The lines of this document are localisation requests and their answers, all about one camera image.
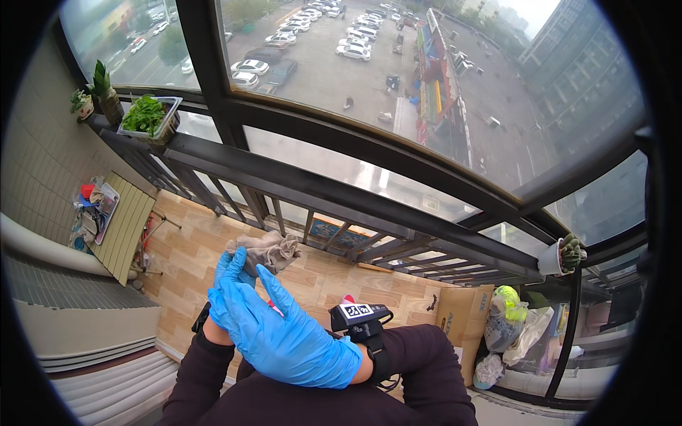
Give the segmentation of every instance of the blue nitrile glove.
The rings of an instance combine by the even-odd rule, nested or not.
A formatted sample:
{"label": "blue nitrile glove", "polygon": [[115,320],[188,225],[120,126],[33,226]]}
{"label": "blue nitrile glove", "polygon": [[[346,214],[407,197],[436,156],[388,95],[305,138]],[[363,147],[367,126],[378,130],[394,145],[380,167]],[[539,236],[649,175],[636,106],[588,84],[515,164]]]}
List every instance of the blue nitrile glove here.
{"label": "blue nitrile glove", "polygon": [[[230,268],[238,260],[235,254]],[[284,317],[249,285],[226,274],[219,288],[209,289],[213,321],[230,333],[246,361],[264,376],[306,387],[348,386],[362,362],[360,349],[348,336],[332,338],[265,267],[256,270]]]}
{"label": "blue nitrile glove", "polygon": [[[239,250],[243,250],[244,259],[246,259],[246,249],[243,247],[240,247],[238,249],[238,251]],[[227,271],[227,268],[229,268],[231,263],[232,263],[232,256],[230,256],[227,252],[222,252],[220,259],[218,259],[218,264],[216,265],[216,274],[213,276],[213,288],[218,288],[220,279],[225,274],[225,271]],[[245,284],[248,284],[252,288],[256,288],[256,278],[247,274],[241,268],[242,267],[239,268],[239,272],[236,275],[236,277],[237,277],[236,280],[239,282],[243,282]]]}

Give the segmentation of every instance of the brown cloth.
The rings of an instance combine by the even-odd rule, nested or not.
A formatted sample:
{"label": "brown cloth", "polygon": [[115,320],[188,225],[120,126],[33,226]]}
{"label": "brown cloth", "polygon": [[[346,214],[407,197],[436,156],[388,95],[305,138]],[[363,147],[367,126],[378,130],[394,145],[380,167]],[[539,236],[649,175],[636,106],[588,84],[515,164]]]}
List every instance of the brown cloth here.
{"label": "brown cloth", "polygon": [[270,231],[261,238],[241,235],[237,240],[227,242],[225,251],[234,256],[238,247],[246,248],[246,263],[244,271],[252,277],[257,277],[256,265],[263,265],[272,275],[277,275],[289,266],[296,258],[301,257],[298,248],[298,238],[293,234],[282,237],[277,231]]}

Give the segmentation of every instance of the wrist strap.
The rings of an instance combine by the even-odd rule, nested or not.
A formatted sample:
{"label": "wrist strap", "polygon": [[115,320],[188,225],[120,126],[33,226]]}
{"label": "wrist strap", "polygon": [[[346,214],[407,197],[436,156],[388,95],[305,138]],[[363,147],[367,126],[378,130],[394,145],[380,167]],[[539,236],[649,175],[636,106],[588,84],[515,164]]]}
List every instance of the wrist strap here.
{"label": "wrist strap", "polygon": [[374,371],[368,379],[368,382],[372,384],[379,384],[391,377],[389,372],[390,358],[388,352],[383,346],[381,334],[370,337],[369,339],[363,341],[362,344],[367,346],[367,355],[374,364]]}

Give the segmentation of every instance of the tiled wall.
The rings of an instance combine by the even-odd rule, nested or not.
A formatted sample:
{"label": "tiled wall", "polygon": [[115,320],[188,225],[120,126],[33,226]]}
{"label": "tiled wall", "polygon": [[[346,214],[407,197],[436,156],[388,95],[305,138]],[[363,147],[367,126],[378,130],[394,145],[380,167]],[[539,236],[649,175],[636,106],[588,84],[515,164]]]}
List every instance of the tiled wall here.
{"label": "tiled wall", "polygon": [[2,256],[12,298],[30,305],[59,309],[122,309],[158,306],[132,286],[56,267],[23,256]]}
{"label": "tiled wall", "polygon": [[93,175],[114,170],[146,192],[155,188],[69,113],[75,90],[59,51],[46,37],[18,88],[2,152],[1,210],[52,241],[68,245],[72,194]]}

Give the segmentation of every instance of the hand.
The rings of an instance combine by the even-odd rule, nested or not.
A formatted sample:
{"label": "hand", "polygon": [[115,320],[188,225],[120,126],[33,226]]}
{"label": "hand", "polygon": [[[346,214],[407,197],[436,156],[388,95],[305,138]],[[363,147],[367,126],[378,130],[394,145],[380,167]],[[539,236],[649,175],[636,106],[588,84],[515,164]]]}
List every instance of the hand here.
{"label": "hand", "polygon": [[[243,265],[246,251],[240,256],[241,250],[235,254],[230,269]],[[256,270],[284,317],[253,288],[226,273],[219,288],[209,290],[213,320],[229,332],[246,361],[264,376],[306,387],[348,386],[366,354],[347,336],[332,338],[265,267],[258,265]]]}
{"label": "hand", "polygon": [[[213,276],[213,288],[218,288],[218,282],[225,274],[225,271],[227,271],[227,269],[230,267],[232,261],[233,261],[232,256],[230,256],[227,252],[222,252],[220,259],[218,259],[218,264],[216,265],[216,274]],[[241,268],[239,269],[239,272],[237,273],[235,279],[238,282],[243,282],[245,284],[248,284],[252,288],[256,288],[256,278],[247,274]]]}

